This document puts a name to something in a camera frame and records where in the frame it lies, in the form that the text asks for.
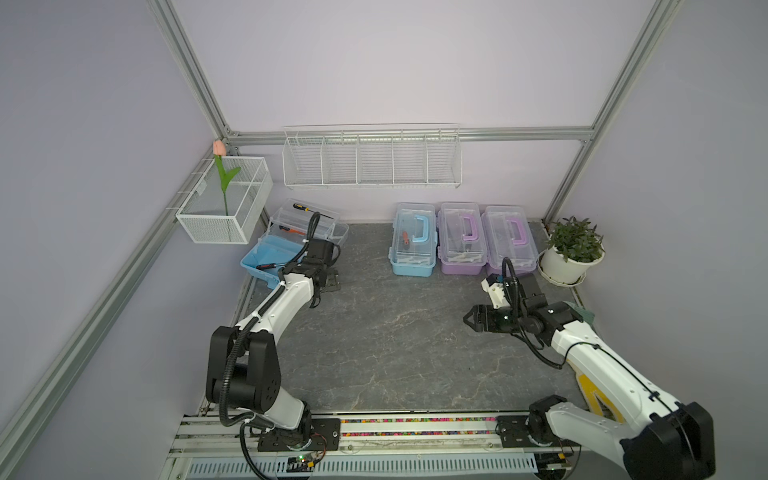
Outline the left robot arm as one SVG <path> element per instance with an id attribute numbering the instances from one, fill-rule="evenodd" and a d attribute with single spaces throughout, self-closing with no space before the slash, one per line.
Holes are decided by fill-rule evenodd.
<path id="1" fill-rule="evenodd" d="M 299 310 L 319 305 L 339 253 L 328 240 L 307 240 L 278 270 L 277 285 L 251 314 L 214 331 L 205 396 L 217 405 L 223 426 L 266 427 L 293 448 L 310 443 L 309 407 L 282 387 L 277 345 Z"/>

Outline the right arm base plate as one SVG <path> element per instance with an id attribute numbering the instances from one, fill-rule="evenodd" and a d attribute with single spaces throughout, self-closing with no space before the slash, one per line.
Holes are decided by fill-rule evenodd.
<path id="1" fill-rule="evenodd" d="M 556 437 L 548 426 L 537 425 L 528 414 L 499 415 L 496 417 L 495 433 L 504 448 L 577 448 L 570 440 Z"/>

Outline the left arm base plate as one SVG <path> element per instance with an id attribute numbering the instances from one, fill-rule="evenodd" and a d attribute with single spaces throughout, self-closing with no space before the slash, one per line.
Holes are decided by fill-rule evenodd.
<path id="1" fill-rule="evenodd" d="M 262 434 L 259 452 L 336 451 L 341 440 L 338 418 L 311 418 L 302 421 L 295 430 L 275 428 Z"/>

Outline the blue toolbox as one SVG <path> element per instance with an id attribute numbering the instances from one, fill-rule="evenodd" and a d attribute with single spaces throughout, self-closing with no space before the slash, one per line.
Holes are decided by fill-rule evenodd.
<path id="1" fill-rule="evenodd" d="M 309 226 L 312 214 L 296 210 L 293 203 L 299 203 L 312 209 L 319 210 L 334 219 L 320 217 L 314 237 L 329 240 L 339 247 L 346 242 L 349 225 L 343 223 L 339 214 L 329 208 L 295 199 L 286 200 L 278 210 L 270 217 L 266 232 L 259 238 L 256 245 L 241 259 L 240 265 L 255 279 L 264 281 L 267 287 L 272 289 L 279 283 L 278 270 L 257 270 L 259 264 L 286 263 L 293 258 L 302 248 L 306 235 L 286 234 L 279 230 L 278 225 L 288 226 L 305 231 Z"/>
<path id="2" fill-rule="evenodd" d="M 437 262 L 436 210 L 426 203 L 400 203 L 392 223 L 393 238 L 388 258 L 398 276 L 430 277 Z M 404 248 L 403 231 L 410 247 Z"/>

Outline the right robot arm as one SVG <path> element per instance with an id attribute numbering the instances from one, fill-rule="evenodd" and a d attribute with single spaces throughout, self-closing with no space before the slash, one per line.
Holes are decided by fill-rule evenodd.
<path id="1" fill-rule="evenodd" d="M 580 408 L 552 394 L 532 403 L 525 423 L 540 447 L 574 442 L 622 467 L 633 479 L 708 479 L 716 472 L 714 421 L 628 365 L 566 302 L 551 303 L 531 275 L 482 280 L 487 305 L 463 321 L 476 332 L 509 334 L 550 368 L 570 367 L 598 404 Z"/>

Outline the purple toolbox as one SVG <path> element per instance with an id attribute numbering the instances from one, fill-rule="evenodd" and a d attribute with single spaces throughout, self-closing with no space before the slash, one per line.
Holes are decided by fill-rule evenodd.
<path id="1" fill-rule="evenodd" d="M 438 211 L 438 258 L 447 275 L 474 276 L 488 261 L 488 244 L 476 203 L 443 203 Z"/>
<path id="2" fill-rule="evenodd" d="M 522 207 L 489 205 L 481 216 L 488 242 L 488 275 L 501 273 L 504 258 L 509 258 L 517 275 L 537 268 L 539 253 Z"/>

